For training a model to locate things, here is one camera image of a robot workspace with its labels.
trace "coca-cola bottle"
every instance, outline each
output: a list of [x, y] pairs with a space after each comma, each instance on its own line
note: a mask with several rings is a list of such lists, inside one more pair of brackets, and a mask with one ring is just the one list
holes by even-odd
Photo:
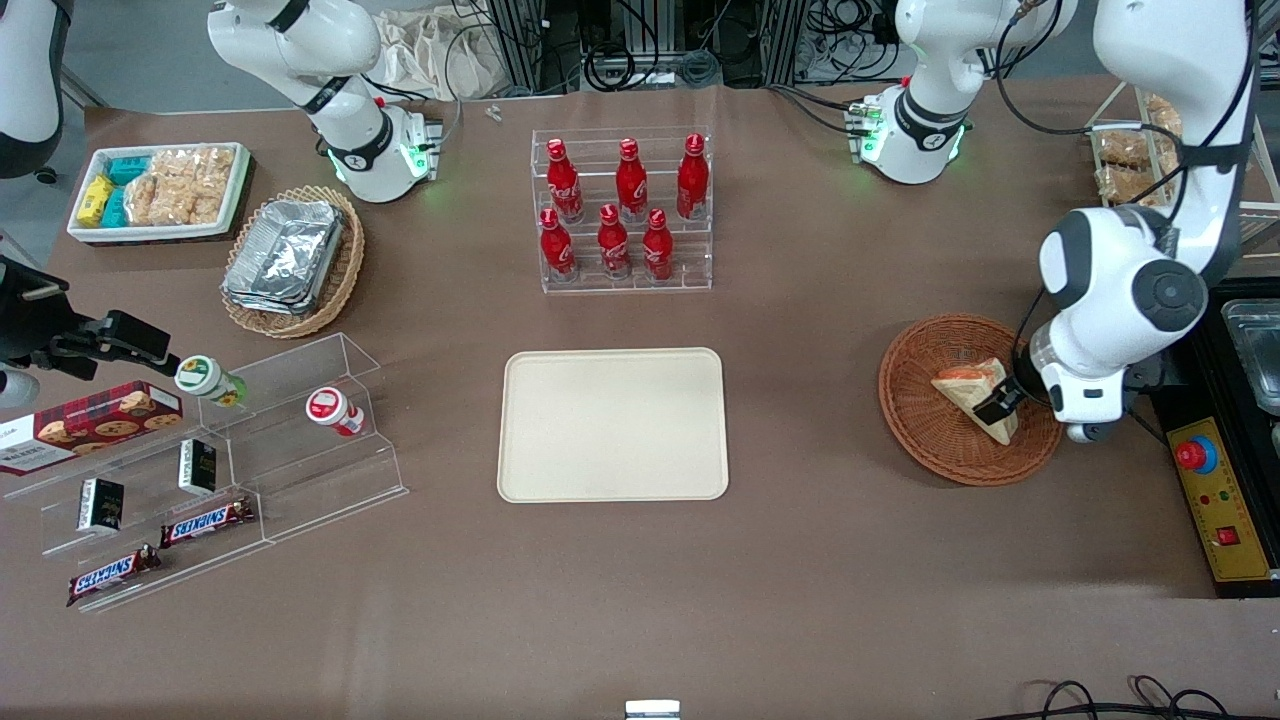
[[649, 177], [640, 164], [640, 145], [626, 137], [618, 143], [618, 205], [622, 208], [622, 222], [643, 223], [649, 210]]
[[538, 218], [543, 225], [543, 258], [550, 270], [552, 282], [568, 283], [577, 279], [577, 259], [573, 258], [573, 241], [559, 224], [556, 210], [548, 208]]
[[564, 150], [564, 141], [558, 137], [548, 140], [547, 156], [552, 161], [547, 168], [547, 184], [552, 188], [552, 201], [559, 210], [561, 222], [577, 224], [582, 222], [582, 186], [577, 181], [577, 168]]
[[671, 279], [671, 254], [676, 241], [667, 229], [667, 214], [654, 208], [649, 211], [649, 229], [644, 233], [644, 269], [649, 279]]
[[686, 220], [707, 219], [707, 186], [712, 172], [703, 158], [705, 149], [707, 138], [696, 132], [685, 138], [685, 159], [676, 173], [676, 213]]
[[600, 206], [600, 232], [595, 240], [600, 243], [600, 259], [604, 261], [604, 274], [611, 281], [623, 281], [631, 277], [631, 258], [627, 256], [627, 228], [618, 223], [618, 206], [607, 202]]

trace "red-capped container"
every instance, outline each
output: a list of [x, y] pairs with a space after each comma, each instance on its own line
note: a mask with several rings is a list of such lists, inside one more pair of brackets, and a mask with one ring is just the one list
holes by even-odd
[[307, 398], [307, 418], [333, 428], [342, 437], [357, 436], [365, 429], [365, 411], [335, 387], [323, 387], [311, 393]]
[[547, 184], [552, 190], [552, 201], [559, 211], [559, 219], [564, 224], [577, 224], [582, 222], [582, 186], [577, 178], [577, 168], [568, 159], [564, 150], [564, 141], [552, 138], [547, 141], [547, 158], [550, 167], [547, 168]]
[[703, 156], [707, 138], [692, 133], [685, 138], [685, 159], [676, 173], [676, 213], [686, 220], [707, 219], [707, 188], [712, 170]]
[[626, 224], [643, 223], [645, 213], [649, 211], [649, 173], [640, 163], [640, 143], [634, 138], [623, 138], [618, 143], [617, 184], [618, 206], [622, 222]]
[[577, 258], [573, 256], [573, 240], [568, 236], [556, 214], [547, 208], [538, 218], [543, 228], [543, 258], [550, 270], [552, 282], [567, 283], [577, 279]]
[[676, 241], [667, 229], [667, 214], [654, 208], [649, 211], [649, 229], [644, 233], [644, 266], [650, 281], [671, 279], [675, 247]]
[[627, 229], [618, 222], [618, 206], [607, 202], [600, 206], [600, 232], [595, 240], [600, 243], [600, 259], [604, 261], [604, 274], [612, 281], [625, 281], [631, 277], [631, 258], [627, 256]]

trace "red button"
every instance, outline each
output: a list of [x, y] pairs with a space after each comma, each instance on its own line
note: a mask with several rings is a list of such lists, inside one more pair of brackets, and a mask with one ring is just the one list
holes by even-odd
[[1217, 544], [1240, 544], [1240, 536], [1234, 525], [1217, 529]]
[[1174, 459], [1188, 470], [1199, 470], [1208, 462], [1208, 454], [1201, 443], [1189, 439], [1174, 450]]

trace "beige tray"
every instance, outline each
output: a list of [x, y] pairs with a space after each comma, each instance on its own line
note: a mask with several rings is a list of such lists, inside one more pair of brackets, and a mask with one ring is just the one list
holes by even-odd
[[503, 500], [716, 500], [726, 488], [724, 382], [714, 351], [520, 352], [507, 363]]

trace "acrylic bottle rack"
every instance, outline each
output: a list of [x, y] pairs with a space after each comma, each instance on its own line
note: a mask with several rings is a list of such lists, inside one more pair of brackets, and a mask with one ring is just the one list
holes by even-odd
[[[68, 462], [56, 474], [28, 475], [5, 500], [41, 511], [46, 560], [68, 562], [68, 578], [92, 571], [148, 543], [159, 547], [160, 527], [247, 497], [256, 521], [227, 527], [157, 550], [161, 566], [79, 600], [96, 612], [196, 577], [339, 518], [408, 492], [396, 448], [376, 425], [369, 391], [380, 366], [338, 333], [232, 370], [248, 388], [232, 409], [184, 396], [188, 423], [151, 442], [120, 443], [102, 460]], [[321, 386], [339, 388], [365, 411], [364, 430], [340, 437], [307, 419], [303, 405]], [[218, 451], [218, 489], [197, 497], [178, 488], [180, 442], [196, 438]], [[124, 486], [118, 532], [77, 532], [83, 480]], [[65, 601], [65, 585], [50, 597]]]
[[[685, 138], [690, 133], [701, 133], [707, 138], [703, 156], [710, 169], [707, 186], [707, 219], [686, 222], [676, 214], [676, 174], [685, 156]], [[596, 231], [600, 227], [600, 206], [618, 201], [614, 173], [618, 169], [618, 141], [632, 137], [640, 145], [640, 161], [649, 177], [649, 208], [662, 208], [667, 211], [667, 227], [675, 240], [673, 268], [671, 279], [650, 281], [644, 272], [644, 231], [645, 225], [627, 227], [627, 255], [631, 258], [632, 272], [626, 279], [613, 281], [604, 273]], [[582, 186], [582, 222], [564, 225], [573, 241], [573, 255], [577, 258], [579, 275], [573, 282], [554, 282], [547, 260], [539, 249], [541, 231], [538, 214], [545, 208], [553, 208], [552, 193], [547, 186], [547, 141], [559, 138], [564, 142], [568, 159], [577, 168], [579, 182]], [[567, 292], [672, 292], [709, 290], [712, 287], [712, 220], [714, 218], [713, 190], [716, 181], [714, 152], [710, 129], [705, 126], [660, 127], [660, 128], [605, 128], [605, 129], [562, 129], [535, 131], [531, 152], [531, 174], [534, 209], [531, 215], [532, 252], [538, 258], [543, 291], [550, 293]]]

